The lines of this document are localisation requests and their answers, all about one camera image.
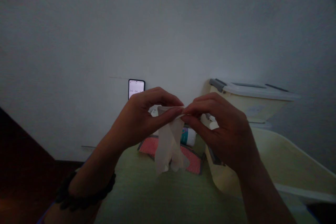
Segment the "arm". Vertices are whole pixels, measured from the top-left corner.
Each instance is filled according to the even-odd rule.
[[[172,108],[153,118],[148,109],[155,104],[183,106],[176,96],[159,87],[132,95],[109,132],[72,179],[68,188],[70,195],[87,197],[104,189],[124,150],[138,144],[182,113],[182,108]],[[54,204],[47,212],[44,222],[45,224],[93,223],[100,203],[86,210],[77,209],[74,212],[70,212],[69,209],[60,210],[59,204]]]
[[[189,124],[239,177],[250,223],[296,223],[264,167],[243,112],[216,93],[196,98],[182,120]],[[219,128],[210,130],[196,117],[210,113]]]

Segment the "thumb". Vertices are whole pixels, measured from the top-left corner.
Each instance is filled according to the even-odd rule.
[[[204,141],[208,142],[209,136],[211,136],[212,131],[208,129],[203,123],[201,123],[201,121],[191,115],[182,116],[181,119],[185,123],[188,123],[189,126],[194,131],[196,131],[196,133],[200,135]]]
[[[167,123],[170,123],[173,121],[176,117],[182,114],[183,108],[182,107],[175,107],[167,110],[162,115],[159,115],[157,117],[153,117],[153,127],[155,127],[155,130],[161,128],[162,126],[166,125]]]

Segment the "black bracelet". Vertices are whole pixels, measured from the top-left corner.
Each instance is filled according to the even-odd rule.
[[[69,208],[71,212],[74,212],[78,208],[81,209],[87,209],[90,205],[96,205],[98,201],[105,199],[107,194],[112,191],[113,185],[116,180],[116,174],[113,173],[112,178],[108,185],[101,191],[97,192],[94,195],[88,196],[88,197],[78,197],[75,198],[74,196],[69,194],[68,188],[70,185],[71,180],[74,178],[74,176],[77,174],[77,172],[72,172],[61,184],[61,186],[57,190],[57,196],[55,199],[55,203],[60,205],[60,209],[64,210],[66,208]]]

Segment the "floor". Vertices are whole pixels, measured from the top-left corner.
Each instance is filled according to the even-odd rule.
[[[36,223],[80,162],[55,161],[0,109],[0,222]]]

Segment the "wall outlet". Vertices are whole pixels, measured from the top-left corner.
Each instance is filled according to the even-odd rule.
[[[93,152],[93,150],[95,149],[96,147],[93,147],[93,146],[86,146],[86,145],[82,145],[81,146],[81,149],[85,152]]]

